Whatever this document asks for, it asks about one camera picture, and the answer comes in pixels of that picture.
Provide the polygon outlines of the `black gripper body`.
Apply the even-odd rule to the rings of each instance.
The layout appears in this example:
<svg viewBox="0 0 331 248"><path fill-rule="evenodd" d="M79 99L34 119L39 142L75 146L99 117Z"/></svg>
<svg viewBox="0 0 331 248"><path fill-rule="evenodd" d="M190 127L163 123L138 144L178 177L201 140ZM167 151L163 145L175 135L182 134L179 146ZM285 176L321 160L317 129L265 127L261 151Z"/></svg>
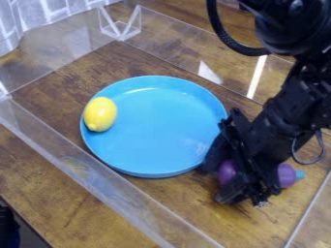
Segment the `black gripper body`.
<svg viewBox="0 0 331 248"><path fill-rule="evenodd" d="M219 128L219 135L227 140L227 160L234 161L237 173L251 173L255 176L255 197L249 200L262 207L271 196L282 193L278 166L285 164L290 152L271 154L269 126L262 121L251 122L238 108L230 111Z"/></svg>

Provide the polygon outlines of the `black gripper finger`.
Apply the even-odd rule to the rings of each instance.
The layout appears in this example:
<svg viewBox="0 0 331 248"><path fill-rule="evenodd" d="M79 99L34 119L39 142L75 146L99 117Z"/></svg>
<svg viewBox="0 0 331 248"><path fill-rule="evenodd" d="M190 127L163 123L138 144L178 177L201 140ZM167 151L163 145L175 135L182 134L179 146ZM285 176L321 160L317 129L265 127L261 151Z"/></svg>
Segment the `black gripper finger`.
<svg viewBox="0 0 331 248"><path fill-rule="evenodd" d="M251 173L219 175L221 188L215 200L222 204L238 204L255 197L255 176Z"/></svg>
<svg viewBox="0 0 331 248"><path fill-rule="evenodd" d="M223 135L218 135L203 159L201 169L205 173L218 170L221 163L229 157L229 142Z"/></svg>

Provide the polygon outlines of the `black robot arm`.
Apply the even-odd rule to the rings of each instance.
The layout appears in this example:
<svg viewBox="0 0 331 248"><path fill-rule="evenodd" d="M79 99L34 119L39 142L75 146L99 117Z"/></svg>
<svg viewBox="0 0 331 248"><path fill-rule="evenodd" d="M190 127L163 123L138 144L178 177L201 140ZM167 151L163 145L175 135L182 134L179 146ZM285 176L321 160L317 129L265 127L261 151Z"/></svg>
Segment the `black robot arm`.
<svg viewBox="0 0 331 248"><path fill-rule="evenodd" d="M219 175L217 201L263 205L282 192L281 164L331 129L331 0L238 0L255 16L262 47L241 44L223 26L218 0L207 13L223 43L247 56L295 58L295 64L255 119L234 108L219 123L221 132L202 163Z"/></svg>

